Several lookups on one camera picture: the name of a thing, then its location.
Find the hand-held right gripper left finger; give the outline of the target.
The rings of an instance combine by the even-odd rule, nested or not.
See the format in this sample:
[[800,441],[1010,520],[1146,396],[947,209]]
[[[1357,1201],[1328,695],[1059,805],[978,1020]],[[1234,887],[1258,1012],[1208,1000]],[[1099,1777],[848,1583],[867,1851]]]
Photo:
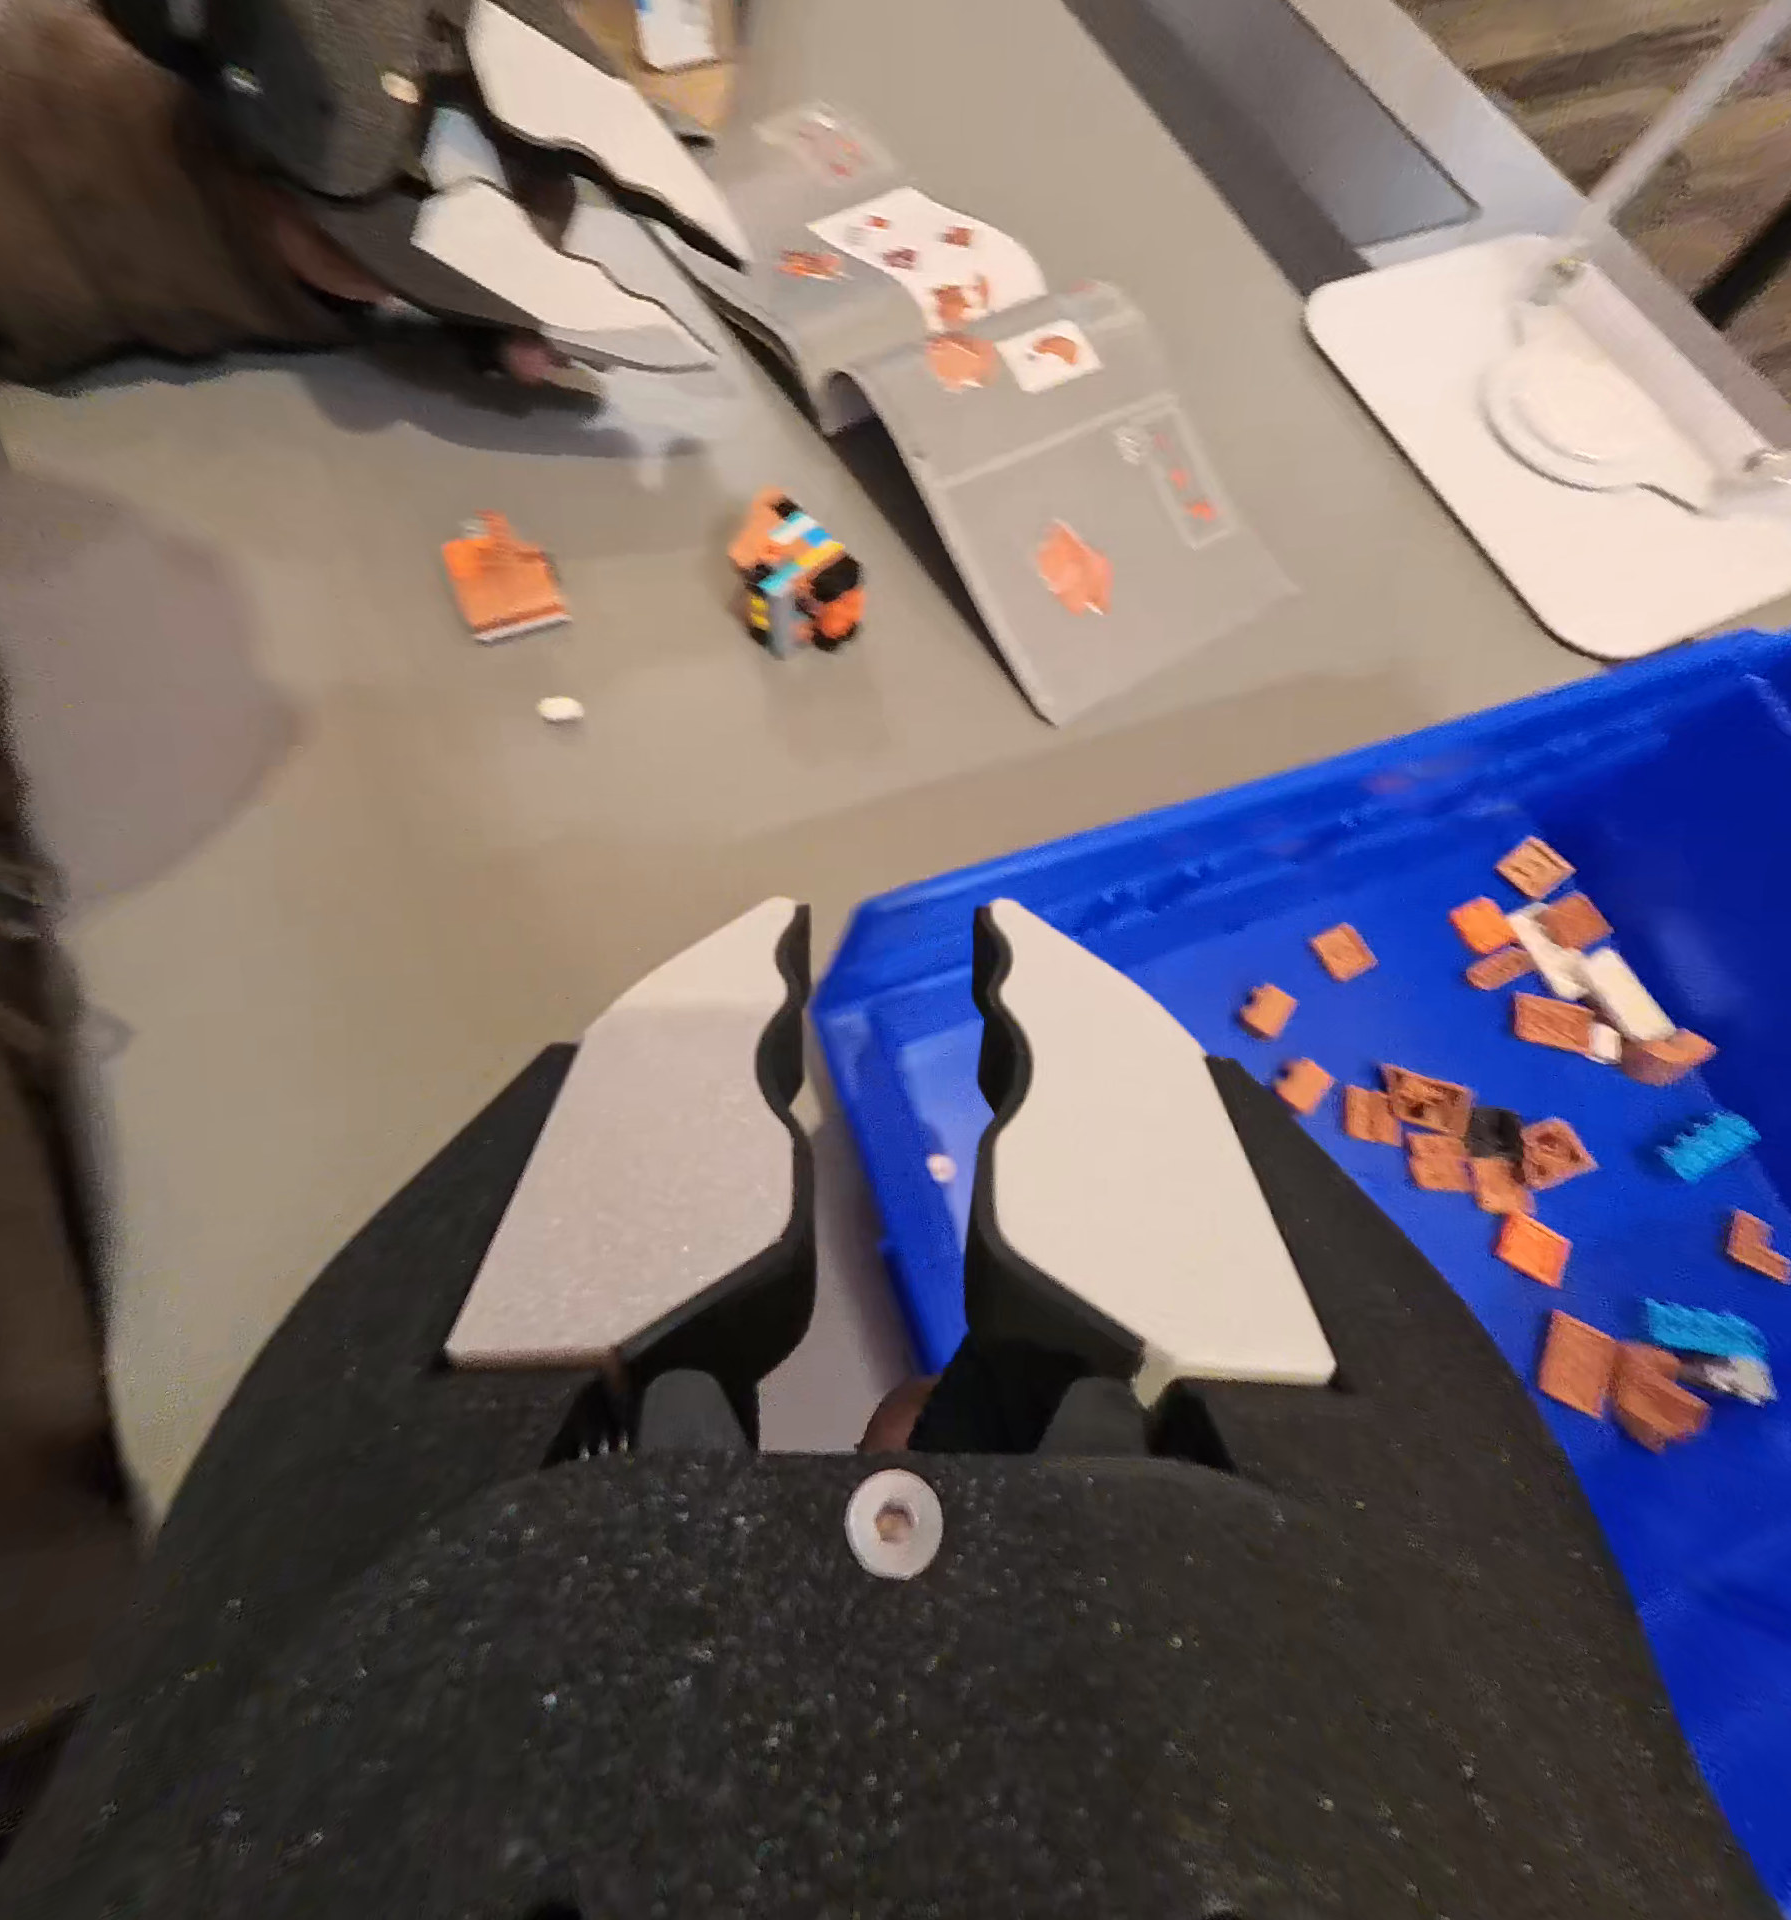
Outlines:
[[444,1337],[465,1374],[591,1375],[633,1442],[755,1442],[818,1294],[811,911],[770,897],[577,1044]]

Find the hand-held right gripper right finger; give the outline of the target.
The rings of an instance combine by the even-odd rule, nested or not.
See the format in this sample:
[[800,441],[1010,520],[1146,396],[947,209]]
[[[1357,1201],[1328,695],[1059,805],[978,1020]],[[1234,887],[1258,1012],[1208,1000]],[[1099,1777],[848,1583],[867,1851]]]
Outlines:
[[910,1451],[1266,1451],[1340,1361],[1205,1044],[1014,898],[978,911],[966,1340]]

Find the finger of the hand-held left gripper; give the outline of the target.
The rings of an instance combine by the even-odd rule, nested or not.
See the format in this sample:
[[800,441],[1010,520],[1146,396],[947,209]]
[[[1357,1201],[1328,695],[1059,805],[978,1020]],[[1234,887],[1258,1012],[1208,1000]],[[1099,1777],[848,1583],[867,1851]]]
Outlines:
[[556,356],[593,372],[693,376],[715,367],[715,350],[661,300],[550,244],[526,209],[488,180],[431,196],[409,238],[418,257],[517,313],[501,313],[497,327],[526,327]]
[[715,180],[642,94],[600,63],[574,20],[523,2],[470,2],[465,50],[494,121],[523,145],[578,158],[630,209],[694,254],[748,268],[754,244]]

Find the pile of orange toy bricks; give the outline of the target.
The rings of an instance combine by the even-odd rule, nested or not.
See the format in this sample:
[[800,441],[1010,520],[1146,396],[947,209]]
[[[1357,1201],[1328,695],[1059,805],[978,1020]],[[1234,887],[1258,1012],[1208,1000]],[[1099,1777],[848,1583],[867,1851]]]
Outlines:
[[[1452,852],[1381,846],[1251,929],[1225,975],[1244,1057],[1427,1252],[1567,1442],[1679,1451],[1772,1428],[1791,1415],[1791,1215],[1764,1138],[1702,1183],[1655,1160],[1692,1118],[1747,1108],[1713,1090],[1699,1032],[1633,1044],[1555,999],[1506,913],[1546,908],[1581,949],[1607,937],[1599,898],[1575,878],[1514,898],[1485,849],[1471,833]],[[1655,1348],[1645,1298],[1740,1313],[1767,1361]]]

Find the blue plastic bin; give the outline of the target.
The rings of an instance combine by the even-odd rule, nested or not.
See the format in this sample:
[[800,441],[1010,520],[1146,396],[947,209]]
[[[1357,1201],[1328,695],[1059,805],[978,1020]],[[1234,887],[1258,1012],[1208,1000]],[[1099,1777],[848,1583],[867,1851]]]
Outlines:
[[[1791,1215],[1791,632],[1711,641],[1128,823],[863,898],[818,988],[828,1077],[880,1214],[921,1371],[966,1336],[963,1259],[985,1100],[978,908],[1011,897],[1253,1077],[1225,981],[1244,935],[1381,846],[1497,860],[1540,837],[1599,898],[1658,1003],[1715,1048],[1711,1086],[1763,1127]],[[946,1148],[956,1182],[927,1176]],[[1674,1713],[1791,1918],[1791,1415],[1648,1455],[1567,1442]]]

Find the grey desk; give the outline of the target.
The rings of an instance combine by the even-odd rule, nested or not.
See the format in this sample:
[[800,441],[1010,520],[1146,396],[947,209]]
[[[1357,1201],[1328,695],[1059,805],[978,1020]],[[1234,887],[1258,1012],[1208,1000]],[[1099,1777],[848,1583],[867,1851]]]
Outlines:
[[[1149,313],[1293,596],[1046,728],[880,447],[748,351],[689,408],[523,409],[388,357],[0,388],[93,667],[21,760],[93,1009],[113,1412],[151,1515],[318,1272],[543,1044],[764,897],[825,959],[863,897],[1506,703],[1593,667],[1495,575],[1321,360],[1257,232],[1062,2],[755,2],[742,104],[821,98],[1059,283]],[[859,636],[767,655],[726,562],[783,489],[863,572]],[[571,622],[478,644],[470,514]],[[536,700],[571,695],[578,728]]]

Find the person's left hand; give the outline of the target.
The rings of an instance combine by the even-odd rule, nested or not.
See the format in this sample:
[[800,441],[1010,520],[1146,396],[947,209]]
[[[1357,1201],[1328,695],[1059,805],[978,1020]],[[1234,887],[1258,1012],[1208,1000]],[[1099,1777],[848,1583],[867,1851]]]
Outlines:
[[606,398],[606,382],[596,370],[568,357],[537,334],[502,332],[478,350],[486,372],[533,393],[564,393],[588,404]]

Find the cardboard box with white card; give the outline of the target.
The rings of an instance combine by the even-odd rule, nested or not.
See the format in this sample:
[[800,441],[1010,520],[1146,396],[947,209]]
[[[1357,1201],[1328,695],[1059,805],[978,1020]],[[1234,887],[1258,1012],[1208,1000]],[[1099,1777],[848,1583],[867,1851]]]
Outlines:
[[715,142],[739,94],[742,2],[633,2],[633,79],[642,95],[693,142]]

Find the small orange brick plate assembly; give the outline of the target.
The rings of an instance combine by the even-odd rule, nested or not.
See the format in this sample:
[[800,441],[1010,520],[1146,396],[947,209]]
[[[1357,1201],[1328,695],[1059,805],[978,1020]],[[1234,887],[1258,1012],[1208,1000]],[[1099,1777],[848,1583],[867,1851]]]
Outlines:
[[444,581],[468,633],[484,645],[564,628],[571,601],[543,548],[505,514],[470,514],[443,545]]

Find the multicoloured toy brick build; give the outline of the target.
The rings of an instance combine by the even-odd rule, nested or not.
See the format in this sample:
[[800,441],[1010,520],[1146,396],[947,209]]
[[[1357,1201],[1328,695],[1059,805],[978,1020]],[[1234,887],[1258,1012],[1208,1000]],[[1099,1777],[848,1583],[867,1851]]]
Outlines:
[[859,636],[859,558],[783,489],[750,500],[726,540],[726,562],[745,591],[748,633],[776,660],[838,652]]

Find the open grey instruction booklet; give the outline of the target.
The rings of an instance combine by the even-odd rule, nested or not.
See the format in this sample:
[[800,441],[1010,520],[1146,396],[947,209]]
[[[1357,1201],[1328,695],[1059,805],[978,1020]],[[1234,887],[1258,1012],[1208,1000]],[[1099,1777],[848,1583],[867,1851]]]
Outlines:
[[1120,289],[1052,286],[1004,228],[889,165],[764,158],[725,196],[754,244],[683,254],[822,434],[885,427],[979,625],[1052,728],[1290,596]]

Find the white toy brick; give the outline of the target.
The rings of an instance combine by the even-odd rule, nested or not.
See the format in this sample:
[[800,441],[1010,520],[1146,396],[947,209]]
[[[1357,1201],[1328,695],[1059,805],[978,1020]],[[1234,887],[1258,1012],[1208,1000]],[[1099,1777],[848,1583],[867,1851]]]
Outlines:
[[1607,937],[1581,949],[1565,945],[1546,929],[1546,908],[1532,904],[1506,913],[1506,921],[1555,999],[1599,1009],[1603,1025],[1633,1044],[1661,1044],[1679,1032],[1670,1012]]

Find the light blue toy brick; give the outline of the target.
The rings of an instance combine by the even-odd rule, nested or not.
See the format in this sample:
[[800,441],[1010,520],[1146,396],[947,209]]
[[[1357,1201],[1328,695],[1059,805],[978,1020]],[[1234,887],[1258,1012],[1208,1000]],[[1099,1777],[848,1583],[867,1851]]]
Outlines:
[[1702,1183],[1744,1160],[1763,1144],[1763,1131],[1740,1112],[1708,1112],[1674,1135],[1655,1144],[1655,1160],[1679,1183]]
[[1679,1356],[1754,1364],[1767,1361],[1767,1337],[1740,1313],[1645,1298],[1644,1321],[1651,1345]]

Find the white lamp base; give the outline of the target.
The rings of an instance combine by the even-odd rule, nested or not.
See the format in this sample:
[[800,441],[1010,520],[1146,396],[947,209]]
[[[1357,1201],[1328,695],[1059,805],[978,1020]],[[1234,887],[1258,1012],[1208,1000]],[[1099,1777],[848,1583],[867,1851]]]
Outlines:
[[1554,232],[1337,279],[1305,329],[1511,594],[1628,663],[1791,599],[1791,444],[1612,276],[1619,212],[1791,31],[1763,2]]

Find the black pole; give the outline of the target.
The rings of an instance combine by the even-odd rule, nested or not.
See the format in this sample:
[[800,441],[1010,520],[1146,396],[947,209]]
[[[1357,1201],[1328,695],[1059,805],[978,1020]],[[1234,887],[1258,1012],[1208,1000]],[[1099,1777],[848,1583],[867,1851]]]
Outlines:
[[1791,191],[1725,258],[1696,293],[1696,312],[1713,329],[1728,329],[1791,268]]

